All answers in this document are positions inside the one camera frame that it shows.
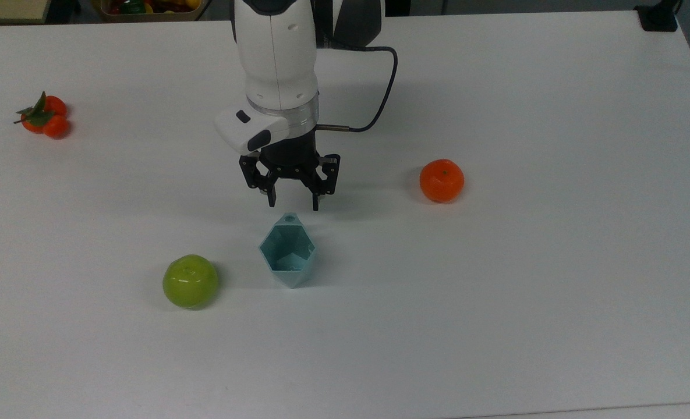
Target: teal geometric container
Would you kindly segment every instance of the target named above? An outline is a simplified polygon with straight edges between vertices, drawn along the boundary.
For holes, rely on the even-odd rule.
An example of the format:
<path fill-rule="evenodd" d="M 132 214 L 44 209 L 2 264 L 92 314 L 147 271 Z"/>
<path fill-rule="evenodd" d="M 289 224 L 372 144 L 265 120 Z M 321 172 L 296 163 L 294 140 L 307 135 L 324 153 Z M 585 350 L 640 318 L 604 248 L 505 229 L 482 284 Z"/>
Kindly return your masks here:
<path fill-rule="evenodd" d="M 288 288 L 296 288 L 311 278 L 316 247 L 294 212 L 287 212 L 275 223 L 259 245 L 275 278 Z"/>

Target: orange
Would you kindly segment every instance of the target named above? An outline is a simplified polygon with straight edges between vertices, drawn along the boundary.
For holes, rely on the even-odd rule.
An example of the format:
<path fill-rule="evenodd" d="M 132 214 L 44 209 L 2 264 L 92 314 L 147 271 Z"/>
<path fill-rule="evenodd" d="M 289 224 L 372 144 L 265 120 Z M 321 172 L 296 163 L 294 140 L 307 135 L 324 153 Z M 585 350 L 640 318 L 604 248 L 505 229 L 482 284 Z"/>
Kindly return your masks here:
<path fill-rule="evenodd" d="M 420 189 L 431 201 L 452 201 L 463 188 L 464 173 L 449 159 L 429 162 L 420 172 Z"/>

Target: white tabletop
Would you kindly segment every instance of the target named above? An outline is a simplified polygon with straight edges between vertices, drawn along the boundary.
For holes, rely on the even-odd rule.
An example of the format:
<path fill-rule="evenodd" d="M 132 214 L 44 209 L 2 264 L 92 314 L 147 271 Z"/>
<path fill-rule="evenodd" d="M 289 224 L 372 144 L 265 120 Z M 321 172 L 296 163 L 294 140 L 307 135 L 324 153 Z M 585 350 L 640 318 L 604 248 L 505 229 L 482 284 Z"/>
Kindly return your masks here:
<path fill-rule="evenodd" d="M 212 119 L 228 22 L 0 27 L 0 417 L 439 418 L 690 403 L 690 51 L 633 12 L 387 19 L 379 123 L 310 209 L 246 188 Z M 321 123 L 365 125 L 384 53 L 322 51 Z M 41 90 L 62 141 L 10 122 Z M 450 205 L 417 188 L 453 159 Z M 257 245 L 297 212 L 302 289 Z M 205 310 L 161 291 L 219 265 Z"/>
<path fill-rule="evenodd" d="M 538 414 L 493 416 L 493 419 L 690 419 L 690 404 L 646 406 L 626 409 L 558 411 Z"/>

